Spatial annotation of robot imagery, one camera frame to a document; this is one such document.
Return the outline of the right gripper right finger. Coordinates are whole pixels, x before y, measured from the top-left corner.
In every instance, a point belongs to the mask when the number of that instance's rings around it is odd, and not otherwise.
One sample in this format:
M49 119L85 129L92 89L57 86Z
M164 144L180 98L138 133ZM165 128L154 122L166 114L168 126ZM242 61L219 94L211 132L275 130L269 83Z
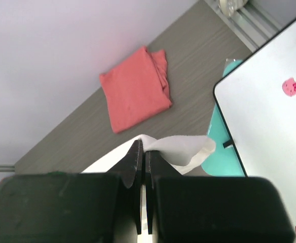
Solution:
M184 176L158 151L145 153L153 242L294 242L274 185L260 177Z

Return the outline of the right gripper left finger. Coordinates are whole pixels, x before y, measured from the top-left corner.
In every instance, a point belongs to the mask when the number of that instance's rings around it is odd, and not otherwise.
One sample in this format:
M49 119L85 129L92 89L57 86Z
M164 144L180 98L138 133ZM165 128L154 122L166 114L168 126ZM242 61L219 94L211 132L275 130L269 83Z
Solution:
M14 175L0 182L0 242L137 242L142 141L105 173Z

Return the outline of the white t shirt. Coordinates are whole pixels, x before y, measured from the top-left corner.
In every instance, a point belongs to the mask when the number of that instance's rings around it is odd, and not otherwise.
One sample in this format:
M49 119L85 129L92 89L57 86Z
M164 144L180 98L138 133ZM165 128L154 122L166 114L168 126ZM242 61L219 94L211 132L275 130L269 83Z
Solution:
M87 167L83 173L107 172L126 155L136 140L142 141L144 152L160 152L161 157L182 175L200 166L216 149L216 142L206 135L176 135L155 139L140 134L108 152Z

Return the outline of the white whiteboard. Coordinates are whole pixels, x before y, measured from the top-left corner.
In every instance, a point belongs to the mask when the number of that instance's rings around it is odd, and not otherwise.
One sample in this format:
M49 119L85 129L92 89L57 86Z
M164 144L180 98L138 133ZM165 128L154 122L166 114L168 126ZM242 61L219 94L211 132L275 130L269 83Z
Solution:
M245 173L275 185L296 234L296 19L213 94Z

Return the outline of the green t shirt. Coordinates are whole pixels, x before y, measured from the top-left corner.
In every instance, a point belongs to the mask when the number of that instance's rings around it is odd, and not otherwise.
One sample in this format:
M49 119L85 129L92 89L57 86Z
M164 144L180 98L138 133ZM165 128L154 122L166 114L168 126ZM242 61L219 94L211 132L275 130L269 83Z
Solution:
M61 171L53 171L53 172L48 172L47 175L64 175L65 172Z

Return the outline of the teal board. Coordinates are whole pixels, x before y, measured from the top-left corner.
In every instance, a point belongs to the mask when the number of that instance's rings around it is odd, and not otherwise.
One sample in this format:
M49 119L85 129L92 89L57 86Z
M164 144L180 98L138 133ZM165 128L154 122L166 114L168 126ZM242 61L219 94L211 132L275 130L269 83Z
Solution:
M218 106L215 106L213 109L207 135L216 142L216 149L202 163L202 169L211 176L244 177L244 171Z

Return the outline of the folded pink t shirt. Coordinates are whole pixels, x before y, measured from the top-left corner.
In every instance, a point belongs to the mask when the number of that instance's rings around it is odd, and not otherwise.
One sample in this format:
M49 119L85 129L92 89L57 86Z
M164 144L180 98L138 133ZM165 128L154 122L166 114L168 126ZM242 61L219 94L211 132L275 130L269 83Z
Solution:
M164 50L141 47L125 61L102 73L112 131L127 130L172 106Z

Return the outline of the yellow white mug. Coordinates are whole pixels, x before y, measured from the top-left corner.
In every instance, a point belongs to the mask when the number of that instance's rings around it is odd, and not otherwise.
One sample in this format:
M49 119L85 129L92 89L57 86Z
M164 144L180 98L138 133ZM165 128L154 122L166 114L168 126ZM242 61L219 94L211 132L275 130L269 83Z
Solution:
M231 17L236 11L247 4L248 0L219 0L218 6L226 17Z

